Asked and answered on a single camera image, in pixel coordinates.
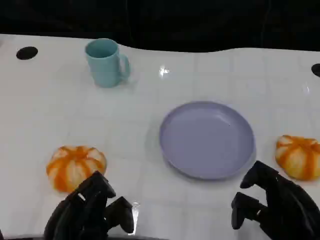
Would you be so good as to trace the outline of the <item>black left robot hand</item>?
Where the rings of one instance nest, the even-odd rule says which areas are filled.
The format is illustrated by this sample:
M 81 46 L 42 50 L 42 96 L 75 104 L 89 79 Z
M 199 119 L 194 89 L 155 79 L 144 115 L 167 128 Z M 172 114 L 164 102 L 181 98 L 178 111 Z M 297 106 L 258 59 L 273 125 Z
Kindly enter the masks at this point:
M 62 200 L 50 216 L 45 240 L 106 240 L 108 231 L 120 226 L 134 231 L 132 205 L 123 197 L 107 204 L 116 193 L 108 180 L 95 171 Z

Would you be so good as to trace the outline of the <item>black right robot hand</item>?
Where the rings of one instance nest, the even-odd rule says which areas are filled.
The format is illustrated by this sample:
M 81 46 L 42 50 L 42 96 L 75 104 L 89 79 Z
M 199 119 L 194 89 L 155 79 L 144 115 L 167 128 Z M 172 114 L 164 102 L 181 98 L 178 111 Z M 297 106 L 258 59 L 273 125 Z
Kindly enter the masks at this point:
M 256 161 L 245 174 L 240 188 L 248 189 L 253 185 L 265 190 L 267 205 L 237 192 L 231 203 L 233 229 L 240 229 L 248 219 L 258 222 L 272 240 L 320 238 L 320 210 L 302 187 L 261 161 Z

